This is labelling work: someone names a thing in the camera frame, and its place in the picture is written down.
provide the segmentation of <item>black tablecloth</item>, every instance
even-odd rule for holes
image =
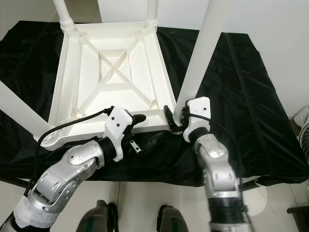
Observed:
[[[158,28],[176,99],[197,35],[197,30]],[[62,40],[58,23],[20,21],[0,43],[0,80],[45,120],[50,112]],[[241,163],[230,139],[211,125],[211,132],[228,147],[230,163],[240,176],[262,175],[286,183],[308,179],[305,156],[247,34],[221,34],[198,91],[200,96],[210,98],[212,119],[236,139]],[[29,132],[0,113],[0,175],[29,177],[36,142]],[[135,140],[144,148],[142,156],[126,152],[121,162],[106,164],[91,179],[202,185],[196,156],[182,136],[157,131],[137,134]],[[47,153],[41,148],[41,171],[57,162],[63,151],[48,157]]]

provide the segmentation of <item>wire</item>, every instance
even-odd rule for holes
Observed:
[[[206,120],[206,121],[211,122],[212,124],[220,127],[220,129],[222,129],[227,134],[227,136],[230,138],[230,140],[233,142],[233,144],[234,144],[234,146],[235,146],[235,148],[237,150],[237,156],[238,156],[238,161],[239,161],[239,185],[240,185],[239,192],[240,192],[240,198],[241,198],[241,201],[242,201],[242,206],[245,209],[246,207],[244,205],[243,194],[242,194],[242,178],[240,177],[240,164],[242,163],[242,161],[241,161],[240,151],[239,151],[239,148],[238,148],[238,145],[237,145],[237,142],[236,142],[235,138],[232,137],[230,132],[228,132],[228,130],[224,126],[222,126],[220,123],[217,123],[216,121],[213,121],[212,119],[210,119],[208,117],[204,117],[204,116],[201,116],[201,115],[195,115],[195,114],[189,114],[189,116],[197,117],[197,118]],[[254,232],[255,230],[253,228],[251,219],[248,216],[248,212],[247,212],[247,210],[244,210],[244,211],[245,211],[245,215],[246,215],[246,218],[248,220],[248,223],[249,223],[252,231]]]
[[[86,120],[89,120],[89,119],[92,119],[94,117],[97,117],[101,114],[110,114],[111,111],[113,109],[113,106],[111,108],[108,108],[108,109],[104,109],[104,110],[101,110],[93,115],[90,115],[90,116],[87,116],[87,117],[83,117],[83,118],[80,118],[80,119],[77,119],[77,120],[74,120],[72,122],[68,122],[68,123],[65,123],[65,124],[62,124],[58,127],[55,127],[55,128],[52,128],[51,130],[45,132],[38,140],[37,144],[36,144],[36,147],[35,147],[35,151],[34,151],[34,173],[30,179],[30,182],[29,182],[29,185],[28,187],[26,188],[25,192],[24,192],[24,196],[27,196],[30,189],[35,185],[35,183],[38,181],[38,172],[39,172],[39,150],[40,150],[40,146],[41,146],[41,143],[42,141],[44,140],[44,138],[49,135],[50,133],[53,133],[57,130],[60,130],[62,128],[65,128],[65,127],[68,127],[68,126],[71,126],[71,125],[74,125],[76,123],[79,123],[79,122],[83,122],[83,121],[86,121]]]

